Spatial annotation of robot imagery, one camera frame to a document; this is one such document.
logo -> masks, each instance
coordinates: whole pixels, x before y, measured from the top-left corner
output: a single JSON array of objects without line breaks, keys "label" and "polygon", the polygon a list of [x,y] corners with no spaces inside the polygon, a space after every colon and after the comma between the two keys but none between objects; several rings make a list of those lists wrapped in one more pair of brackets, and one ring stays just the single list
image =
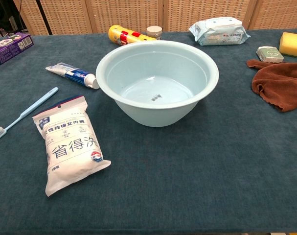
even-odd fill
[{"label": "logo", "polygon": [[79,72],[76,72],[74,75],[75,75],[75,76],[77,76],[77,77],[82,77],[82,78],[84,78],[84,77],[85,77],[85,75],[84,75],[84,74],[80,74]]},{"label": "logo", "polygon": [[162,98],[162,96],[160,94],[154,95],[154,97],[152,98],[152,101],[155,101],[158,98]]},{"label": "logo", "polygon": [[267,51],[267,54],[274,55],[274,56],[278,56],[279,55],[279,53],[277,51],[275,51],[275,50],[268,50]]},{"label": "logo", "polygon": [[91,153],[91,159],[94,162],[101,162],[103,160],[103,157],[101,156],[100,152],[94,151]]},{"label": "logo", "polygon": [[46,123],[49,123],[49,117],[43,118],[39,121],[39,126],[40,126],[41,130],[43,129],[43,127]]},{"label": "logo", "polygon": [[9,44],[13,43],[13,40],[12,39],[5,39],[5,40],[1,40],[0,41],[0,47],[5,47]]}]

small jar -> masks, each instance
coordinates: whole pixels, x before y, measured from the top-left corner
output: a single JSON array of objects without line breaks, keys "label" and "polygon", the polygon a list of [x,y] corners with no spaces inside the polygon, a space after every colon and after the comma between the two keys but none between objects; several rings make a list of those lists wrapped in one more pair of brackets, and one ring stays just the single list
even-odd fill
[{"label": "small jar", "polygon": [[149,26],[146,29],[146,34],[149,37],[156,38],[157,40],[160,40],[161,34],[162,34],[162,28],[159,26]]}]

toothpaste cap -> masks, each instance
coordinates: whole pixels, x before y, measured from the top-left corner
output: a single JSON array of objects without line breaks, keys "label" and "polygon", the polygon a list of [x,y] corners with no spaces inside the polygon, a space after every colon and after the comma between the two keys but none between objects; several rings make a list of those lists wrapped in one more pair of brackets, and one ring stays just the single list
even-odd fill
[{"label": "toothpaste cap", "polygon": [[95,75],[92,73],[89,73],[88,75],[85,76],[84,84],[85,84],[85,86],[93,88],[93,89],[99,88],[97,79],[96,79]]}]

toothpaste box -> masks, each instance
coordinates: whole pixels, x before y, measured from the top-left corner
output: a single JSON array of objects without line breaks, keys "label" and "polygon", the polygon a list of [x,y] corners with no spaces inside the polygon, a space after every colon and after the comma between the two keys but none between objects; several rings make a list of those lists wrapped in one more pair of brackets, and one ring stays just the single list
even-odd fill
[{"label": "toothpaste box", "polygon": [[0,41],[0,65],[33,45],[30,35],[16,33]]}]

white plastic package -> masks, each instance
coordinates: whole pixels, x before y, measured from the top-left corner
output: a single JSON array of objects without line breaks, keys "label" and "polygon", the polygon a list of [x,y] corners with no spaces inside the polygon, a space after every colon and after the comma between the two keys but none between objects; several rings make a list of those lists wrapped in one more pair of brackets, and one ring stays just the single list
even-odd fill
[{"label": "white plastic package", "polygon": [[33,116],[46,142],[48,197],[111,164],[103,159],[87,106],[80,95]]},{"label": "white plastic package", "polygon": [[248,35],[242,22],[233,17],[217,17],[194,23],[189,31],[201,46],[239,45]]}]

